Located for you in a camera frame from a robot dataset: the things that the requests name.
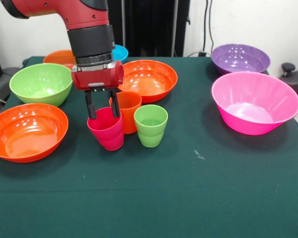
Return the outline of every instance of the white wall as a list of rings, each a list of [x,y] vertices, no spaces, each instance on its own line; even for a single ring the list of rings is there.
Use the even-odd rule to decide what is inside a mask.
[[[0,2],[0,63],[1,66],[22,66],[30,56],[70,49],[65,24],[60,16],[36,16],[17,19],[9,15]]]
[[[269,71],[279,76],[280,65],[298,68],[298,0],[213,0],[212,33],[215,47],[243,43],[264,50],[271,58]],[[205,0],[191,0],[184,55],[202,49]],[[8,14],[0,2],[0,62],[21,66],[30,56],[69,49],[65,25],[57,14],[27,20]]]
[[[191,0],[184,56],[202,49],[205,4],[206,0]],[[298,69],[298,0],[213,0],[211,24],[215,47],[228,43],[258,47],[269,55],[273,76],[282,74],[286,61]]]

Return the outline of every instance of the green bowl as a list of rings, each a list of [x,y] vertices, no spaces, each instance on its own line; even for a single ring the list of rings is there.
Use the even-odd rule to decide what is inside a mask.
[[[55,63],[26,67],[10,80],[11,91],[24,103],[46,103],[58,107],[72,87],[71,70]]]

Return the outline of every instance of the orange bowl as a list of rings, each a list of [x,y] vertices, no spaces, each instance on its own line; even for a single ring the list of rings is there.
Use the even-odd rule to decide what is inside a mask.
[[[55,51],[43,59],[43,63],[62,64],[72,69],[76,64],[73,52],[71,50]]]
[[[143,103],[153,103],[164,98],[178,81],[175,70],[159,61],[136,60],[123,67],[124,82],[119,85],[119,89],[140,94]]]
[[[51,154],[69,127],[66,114],[48,104],[23,104],[0,114],[0,158],[28,163]]]

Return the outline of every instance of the green cup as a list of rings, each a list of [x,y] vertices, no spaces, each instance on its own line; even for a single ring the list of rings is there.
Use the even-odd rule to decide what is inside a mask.
[[[145,105],[134,114],[138,137],[145,147],[156,147],[160,144],[168,122],[168,112],[157,105]]]

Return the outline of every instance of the pink bowl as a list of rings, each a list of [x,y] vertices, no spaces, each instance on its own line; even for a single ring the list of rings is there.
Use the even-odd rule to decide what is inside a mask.
[[[212,96],[225,123],[240,133],[262,135],[298,113],[298,95],[283,81],[262,73],[220,77]]]

